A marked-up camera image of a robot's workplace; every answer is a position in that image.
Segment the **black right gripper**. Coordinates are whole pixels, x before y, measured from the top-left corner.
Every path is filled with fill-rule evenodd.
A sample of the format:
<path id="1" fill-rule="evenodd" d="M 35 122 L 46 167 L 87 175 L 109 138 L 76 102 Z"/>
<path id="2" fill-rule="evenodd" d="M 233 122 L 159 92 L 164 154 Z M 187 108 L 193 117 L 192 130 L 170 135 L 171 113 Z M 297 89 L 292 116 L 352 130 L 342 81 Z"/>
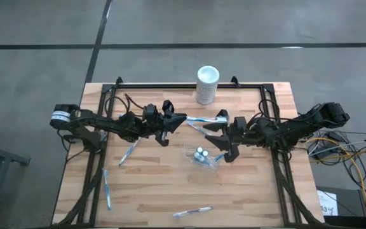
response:
<path id="1" fill-rule="evenodd" d="M 224 160 L 227 163 L 234 162 L 240 155 L 238 146 L 243 144 L 246 131 L 237 132 L 232 123 L 209 123 L 206 129 L 212 132 L 222 132 L 221 136 L 206 135 L 205 139 L 210 141 L 214 146 L 224 151 Z"/>

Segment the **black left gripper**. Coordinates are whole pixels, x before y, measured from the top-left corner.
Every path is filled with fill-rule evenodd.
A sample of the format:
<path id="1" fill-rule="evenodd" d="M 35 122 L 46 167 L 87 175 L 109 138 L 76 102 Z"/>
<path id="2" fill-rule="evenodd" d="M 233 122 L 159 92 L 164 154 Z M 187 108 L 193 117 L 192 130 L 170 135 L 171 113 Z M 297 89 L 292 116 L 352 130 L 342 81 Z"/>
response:
<path id="1" fill-rule="evenodd" d="M 161 146 L 168 146 L 169 140 L 166 138 L 167 132 L 174 133 L 175 130 L 187 119 L 187 115 L 172 114 L 174 106 L 170 100 L 165 100 L 162 105 L 164 114 L 159 113 L 157 123 L 148 123 L 144 121 L 143 137 L 149 138 L 151 135 L 155 136 L 155 140 Z"/>

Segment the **clear acrylic organizer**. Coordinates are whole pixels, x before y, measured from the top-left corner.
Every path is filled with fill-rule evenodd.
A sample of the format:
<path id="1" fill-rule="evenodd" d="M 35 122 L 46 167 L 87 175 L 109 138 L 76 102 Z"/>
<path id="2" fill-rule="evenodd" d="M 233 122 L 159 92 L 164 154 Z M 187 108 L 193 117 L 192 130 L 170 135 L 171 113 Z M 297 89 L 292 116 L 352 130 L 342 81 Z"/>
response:
<path id="1" fill-rule="evenodd" d="M 219 168 L 219 164 L 220 162 L 222 161 L 222 159 L 220 159 L 217 164 L 218 164 L 218 167 L 216 169 L 210 169 L 206 166 L 203 165 L 203 160 L 205 157 L 210 157 L 210 158 L 215 158 L 217 157 L 218 155 L 220 155 L 221 153 L 219 154 L 215 154 L 213 153 L 213 151 L 209 148 L 205 148 L 205 147 L 202 147 L 203 148 L 203 151 L 208 151 L 208 156 L 203 156 L 202 152 L 198 152 L 197 151 L 197 148 L 198 147 L 201 147 L 201 146 L 184 146 L 184 156 L 193 164 L 193 165 L 197 165 L 198 167 L 201 167 L 202 169 L 208 169 L 208 170 L 217 170 Z M 201 155 L 201 158 L 200 159 L 197 159 L 194 154 L 195 153 L 199 153 Z"/>

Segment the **white cylindrical canister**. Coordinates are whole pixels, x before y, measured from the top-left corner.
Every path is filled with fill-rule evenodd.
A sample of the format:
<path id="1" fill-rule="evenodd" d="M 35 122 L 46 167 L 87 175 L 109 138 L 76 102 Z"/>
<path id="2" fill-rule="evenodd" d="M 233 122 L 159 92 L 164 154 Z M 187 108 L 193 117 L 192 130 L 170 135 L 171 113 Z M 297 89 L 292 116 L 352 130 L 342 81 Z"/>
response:
<path id="1" fill-rule="evenodd" d="M 196 101 L 207 105 L 214 101 L 219 83 L 219 71 L 213 66 L 203 66 L 197 72 Z"/>

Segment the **purple white wrapped toothbrush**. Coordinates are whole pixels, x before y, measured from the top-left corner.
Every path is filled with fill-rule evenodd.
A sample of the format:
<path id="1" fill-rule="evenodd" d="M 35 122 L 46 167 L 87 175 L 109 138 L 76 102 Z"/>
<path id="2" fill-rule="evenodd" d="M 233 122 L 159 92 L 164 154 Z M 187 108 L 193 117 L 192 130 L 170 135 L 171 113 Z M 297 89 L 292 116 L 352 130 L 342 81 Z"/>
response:
<path id="1" fill-rule="evenodd" d="M 198 213 L 198 212 L 207 212 L 207 211 L 211 211 L 213 209 L 214 209 L 213 206 L 208 206 L 208 207 L 200 207 L 197 209 L 191 209 L 191 210 L 182 211 L 182 212 L 176 212 L 173 214 L 173 218 L 176 218 L 176 219 L 182 218 L 182 217 L 190 215 L 190 214 L 194 214 L 194 213 Z"/>

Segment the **grey power adapter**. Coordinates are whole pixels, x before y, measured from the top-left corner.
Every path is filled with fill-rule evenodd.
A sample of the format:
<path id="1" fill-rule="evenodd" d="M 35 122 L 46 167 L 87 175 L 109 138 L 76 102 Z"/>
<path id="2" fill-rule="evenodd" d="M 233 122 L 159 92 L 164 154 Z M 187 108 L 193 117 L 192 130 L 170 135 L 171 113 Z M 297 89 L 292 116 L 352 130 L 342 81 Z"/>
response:
<path id="1" fill-rule="evenodd" d="M 331 142 L 320 143 L 316 149 L 310 154 L 311 159 L 322 160 L 328 156 L 339 155 L 341 150 L 336 148 L 336 145 Z"/>

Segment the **white paper sign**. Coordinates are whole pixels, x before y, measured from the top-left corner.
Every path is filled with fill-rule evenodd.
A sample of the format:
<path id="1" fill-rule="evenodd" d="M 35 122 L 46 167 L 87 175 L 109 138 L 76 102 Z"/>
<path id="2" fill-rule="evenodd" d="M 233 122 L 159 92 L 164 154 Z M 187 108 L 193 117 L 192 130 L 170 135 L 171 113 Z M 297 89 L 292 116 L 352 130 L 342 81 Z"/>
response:
<path id="1" fill-rule="evenodd" d="M 321 190 L 317 194 L 323 215 L 338 216 L 337 195 Z"/>

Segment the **black floor box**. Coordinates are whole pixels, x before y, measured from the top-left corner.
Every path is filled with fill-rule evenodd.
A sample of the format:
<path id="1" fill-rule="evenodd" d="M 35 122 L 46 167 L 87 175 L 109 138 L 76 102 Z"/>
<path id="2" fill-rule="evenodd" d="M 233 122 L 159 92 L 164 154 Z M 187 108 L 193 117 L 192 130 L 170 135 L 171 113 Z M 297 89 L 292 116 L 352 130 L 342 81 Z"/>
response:
<path id="1" fill-rule="evenodd" d="M 349 190 L 317 186 L 317 191 L 326 191 L 337 195 L 338 216 L 366 217 L 365 198 L 361 190 Z"/>

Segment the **black aluminium table frame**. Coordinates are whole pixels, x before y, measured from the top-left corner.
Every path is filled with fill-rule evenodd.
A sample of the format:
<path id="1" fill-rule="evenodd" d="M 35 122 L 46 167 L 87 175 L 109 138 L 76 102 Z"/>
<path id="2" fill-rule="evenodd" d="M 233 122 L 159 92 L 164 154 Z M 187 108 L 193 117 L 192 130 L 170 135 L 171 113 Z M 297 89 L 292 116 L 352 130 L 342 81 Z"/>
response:
<path id="1" fill-rule="evenodd" d="M 98 111 L 99 102 L 114 92 L 128 94 L 134 100 L 132 110 L 142 106 L 161 106 L 170 100 L 176 112 L 193 117 L 211 118 L 221 109 L 230 117 L 250 118 L 261 106 L 261 99 L 274 95 L 284 118 L 297 114 L 289 83 L 224 83 L 213 103 L 196 102 L 194 83 L 89 83 L 85 86 L 81 107 Z M 233 163 L 220 163 L 217 170 L 202 169 L 184 156 L 184 146 L 201 146 L 218 154 L 201 132 L 181 125 L 168 136 L 167 147 L 154 138 L 141 140 L 122 166 L 119 161 L 133 145 L 110 135 L 104 162 L 98 154 L 83 151 L 81 143 L 73 144 L 70 161 L 65 166 L 62 184 L 52 219 L 58 226 L 74 207 L 86 179 L 106 169 L 111 197 L 107 210 L 104 179 L 91 192 L 77 226 L 93 228 L 128 227 L 272 227 L 281 226 L 280 200 L 271 153 L 264 148 L 240 146 L 240 155 Z M 176 212 L 213 206 L 213 210 L 173 218 Z"/>

